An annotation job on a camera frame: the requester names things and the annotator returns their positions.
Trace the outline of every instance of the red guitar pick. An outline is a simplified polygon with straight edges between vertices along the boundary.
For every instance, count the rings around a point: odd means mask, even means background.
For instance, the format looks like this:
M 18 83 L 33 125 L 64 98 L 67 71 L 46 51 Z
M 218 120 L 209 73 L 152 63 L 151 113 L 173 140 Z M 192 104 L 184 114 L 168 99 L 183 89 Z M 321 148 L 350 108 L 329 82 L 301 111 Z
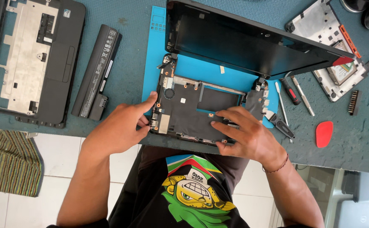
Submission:
M 323 148 L 330 143 L 331 136 L 333 135 L 334 124 L 331 121 L 322 122 L 316 129 L 316 141 L 317 147 Z

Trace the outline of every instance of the laptop battery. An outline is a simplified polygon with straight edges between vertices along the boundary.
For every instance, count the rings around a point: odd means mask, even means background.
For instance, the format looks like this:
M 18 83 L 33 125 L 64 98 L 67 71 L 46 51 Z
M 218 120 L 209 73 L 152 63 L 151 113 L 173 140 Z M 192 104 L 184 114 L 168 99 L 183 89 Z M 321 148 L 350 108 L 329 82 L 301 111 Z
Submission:
M 103 95 L 104 86 L 116 57 L 122 35 L 102 24 L 86 68 L 72 115 L 99 121 L 108 102 Z

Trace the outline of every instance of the blue silicone mat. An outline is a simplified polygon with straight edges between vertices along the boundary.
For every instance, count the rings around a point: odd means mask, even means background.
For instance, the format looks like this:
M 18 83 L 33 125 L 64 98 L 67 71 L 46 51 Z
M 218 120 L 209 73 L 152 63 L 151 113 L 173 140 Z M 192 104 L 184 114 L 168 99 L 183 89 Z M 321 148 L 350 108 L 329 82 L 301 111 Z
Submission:
M 157 66 L 162 63 L 163 56 L 167 53 L 165 50 L 165 18 L 165 8 L 152 7 L 151 22 L 149 25 L 148 51 L 146 53 L 145 74 L 143 78 L 142 101 L 148 98 L 151 91 L 156 90 L 160 73 Z M 246 92 L 251 90 L 253 82 L 258 78 L 255 75 L 229 68 L 225 68 L 225 73 L 221 74 L 219 65 L 182 55 L 178 55 L 178 64 L 175 74 Z M 278 80 L 268 81 L 268 99 L 270 100 L 268 109 L 274 113 L 277 113 L 279 103 L 279 96 L 275 87 L 276 81 L 280 87 L 281 83 Z M 273 124 L 266 118 L 263 119 L 263 125 L 267 128 L 273 128 Z

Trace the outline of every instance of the striped towel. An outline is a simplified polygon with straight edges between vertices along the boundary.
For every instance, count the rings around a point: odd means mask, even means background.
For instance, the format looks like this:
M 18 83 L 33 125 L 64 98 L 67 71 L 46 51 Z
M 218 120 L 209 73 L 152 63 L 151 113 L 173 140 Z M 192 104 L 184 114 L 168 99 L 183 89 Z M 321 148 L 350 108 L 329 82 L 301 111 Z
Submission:
M 0 131 L 0 191 L 37 197 L 44 162 L 33 139 L 15 131 Z

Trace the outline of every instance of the desk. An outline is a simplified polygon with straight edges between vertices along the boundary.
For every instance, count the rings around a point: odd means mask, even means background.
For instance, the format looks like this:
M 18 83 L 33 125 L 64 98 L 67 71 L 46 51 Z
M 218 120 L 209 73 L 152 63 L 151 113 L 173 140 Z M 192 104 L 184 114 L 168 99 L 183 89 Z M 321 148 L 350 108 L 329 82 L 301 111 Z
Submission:
M 16 122 L 13 116 L 0 114 L 0 129 L 86 137 L 99 122 L 70 115 L 80 82 L 86 70 L 98 30 L 102 23 L 123 34 L 115 64 L 110 72 L 104 94 L 109 97 L 105 117 L 120 103 L 139 103 L 142 95 L 148 26 L 152 5 L 165 7 L 164 0 L 93 1 L 78 0 L 86 5 L 84 29 L 75 84 L 65 129 L 38 127 Z M 252 19 L 278 29 L 314 1 L 305 0 L 197 0 L 200 3 Z M 339 0 L 331 2 L 336 14 L 349 32 L 363 60 L 369 60 L 369 30 L 360 24 L 360 14 L 348 13 Z M 297 76 L 316 114 L 311 117 L 304 104 L 294 106 L 282 90 L 291 128 L 296 134 L 293 144 L 277 129 L 271 131 L 289 152 L 293 163 L 343 168 L 369 172 L 369 77 L 355 89 L 363 91 L 358 116 L 348 114 L 349 95 L 336 103 L 326 97 L 312 73 Z M 326 148 L 315 146 L 315 127 L 323 121 L 334 122 L 334 132 Z M 142 144 L 218 153 L 217 148 L 148 134 Z

